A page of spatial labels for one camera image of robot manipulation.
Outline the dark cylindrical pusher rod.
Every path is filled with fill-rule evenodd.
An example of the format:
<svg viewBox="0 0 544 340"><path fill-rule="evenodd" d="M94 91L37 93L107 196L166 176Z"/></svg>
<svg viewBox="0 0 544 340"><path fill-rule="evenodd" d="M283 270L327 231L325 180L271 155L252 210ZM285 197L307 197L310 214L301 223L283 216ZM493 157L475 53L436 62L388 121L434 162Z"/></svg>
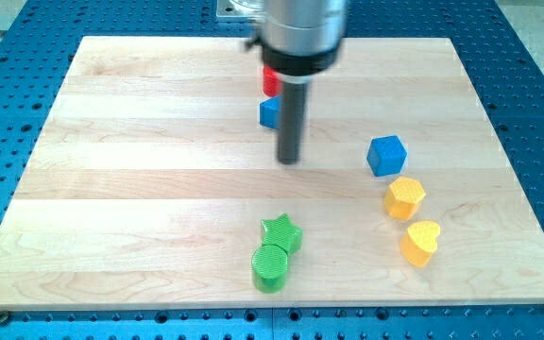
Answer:
<svg viewBox="0 0 544 340"><path fill-rule="evenodd" d="M295 164L299 161L308 89L308 82L282 83L277 159L283 164Z"/></svg>

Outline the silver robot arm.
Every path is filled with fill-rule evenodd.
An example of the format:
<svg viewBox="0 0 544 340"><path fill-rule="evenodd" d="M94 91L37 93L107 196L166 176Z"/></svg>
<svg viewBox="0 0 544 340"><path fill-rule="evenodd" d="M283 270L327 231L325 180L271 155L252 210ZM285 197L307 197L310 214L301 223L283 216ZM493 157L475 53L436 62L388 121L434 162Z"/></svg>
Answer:
<svg viewBox="0 0 544 340"><path fill-rule="evenodd" d="M253 19L245 49L261 48L264 65L280 78L277 160L300 160L309 87L314 75L338 59L345 35L347 0L266 0Z"/></svg>

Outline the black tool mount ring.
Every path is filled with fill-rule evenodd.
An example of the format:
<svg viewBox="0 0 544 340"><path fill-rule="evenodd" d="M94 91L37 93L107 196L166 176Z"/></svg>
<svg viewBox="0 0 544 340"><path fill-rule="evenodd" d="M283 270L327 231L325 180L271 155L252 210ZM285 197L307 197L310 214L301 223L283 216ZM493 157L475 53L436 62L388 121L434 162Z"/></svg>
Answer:
<svg viewBox="0 0 544 340"><path fill-rule="evenodd" d="M276 73L290 77L308 77L329 69L338 59L340 44L329 51L310 56L293 56L264 44L263 64Z"/></svg>

